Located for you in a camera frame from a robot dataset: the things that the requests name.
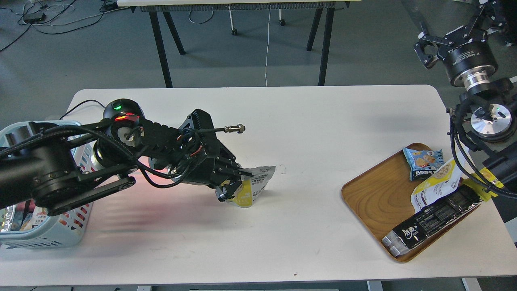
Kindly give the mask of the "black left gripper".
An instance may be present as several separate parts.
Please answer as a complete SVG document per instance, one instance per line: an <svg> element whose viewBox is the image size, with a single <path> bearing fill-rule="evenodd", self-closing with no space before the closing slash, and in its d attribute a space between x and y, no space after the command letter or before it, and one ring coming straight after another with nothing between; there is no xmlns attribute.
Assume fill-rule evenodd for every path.
<svg viewBox="0 0 517 291"><path fill-rule="evenodd" d="M220 202L235 198L242 186L242 176L253 177L253 173L236 162L236 156L218 140L216 134L242 134L246 127L237 124L216 128L209 113L196 109L179 130L178 141L187 149L185 157L170 165L172 180L215 188Z"/></svg>

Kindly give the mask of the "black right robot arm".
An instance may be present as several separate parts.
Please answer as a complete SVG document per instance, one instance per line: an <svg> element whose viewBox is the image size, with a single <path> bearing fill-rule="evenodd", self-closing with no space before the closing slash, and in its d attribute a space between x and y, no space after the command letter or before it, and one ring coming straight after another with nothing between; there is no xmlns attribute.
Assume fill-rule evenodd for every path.
<svg viewBox="0 0 517 291"><path fill-rule="evenodd" d="M488 43L488 30L516 41L515 0L479 0L469 22L442 37L429 32L417 8L408 10L421 28L413 46L421 64L431 69L441 61L450 84L465 90L459 104L447 110L454 160L459 151L473 169L465 175L486 193L516 199L516 143L498 152L488 147L516 133L514 86L509 78L490 80L498 64Z"/></svg>

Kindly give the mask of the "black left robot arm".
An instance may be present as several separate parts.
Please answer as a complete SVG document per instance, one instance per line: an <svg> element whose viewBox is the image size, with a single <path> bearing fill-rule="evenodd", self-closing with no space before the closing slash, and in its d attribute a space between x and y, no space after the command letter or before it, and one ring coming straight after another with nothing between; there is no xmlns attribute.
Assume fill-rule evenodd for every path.
<svg viewBox="0 0 517 291"><path fill-rule="evenodd" d="M215 128L199 109L178 129L135 111L85 125L18 125L1 147L1 207L33 200L49 216L60 215L130 188L135 170L153 187L202 185L226 201L252 173L236 163L216 133L244 129L242 124Z"/></svg>

